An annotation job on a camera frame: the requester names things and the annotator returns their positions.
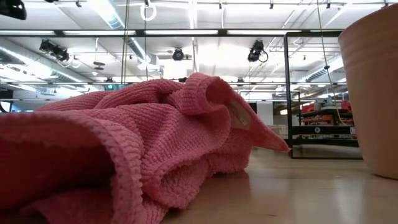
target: wooden floor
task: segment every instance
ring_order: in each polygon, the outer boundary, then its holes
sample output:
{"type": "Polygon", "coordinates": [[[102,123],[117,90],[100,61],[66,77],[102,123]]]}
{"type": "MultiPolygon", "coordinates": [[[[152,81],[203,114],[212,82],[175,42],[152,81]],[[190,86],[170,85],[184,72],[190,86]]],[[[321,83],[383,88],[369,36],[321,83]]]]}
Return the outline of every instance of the wooden floor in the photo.
{"type": "Polygon", "coordinates": [[[291,160],[257,149],[245,172],[207,180],[188,210],[162,224],[398,223],[398,181],[363,161],[291,160]]]}

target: flower pot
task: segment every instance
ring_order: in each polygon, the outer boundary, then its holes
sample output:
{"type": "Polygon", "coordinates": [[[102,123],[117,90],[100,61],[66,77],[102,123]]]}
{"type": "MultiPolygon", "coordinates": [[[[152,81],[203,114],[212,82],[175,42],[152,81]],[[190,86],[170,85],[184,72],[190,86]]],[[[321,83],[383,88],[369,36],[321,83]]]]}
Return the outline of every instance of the flower pot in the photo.
{"type": "Polygon", "coordinates": [[[398,4],[374,12],[339,44],[363,158],[377,175],[398,179],[398,4]]]}

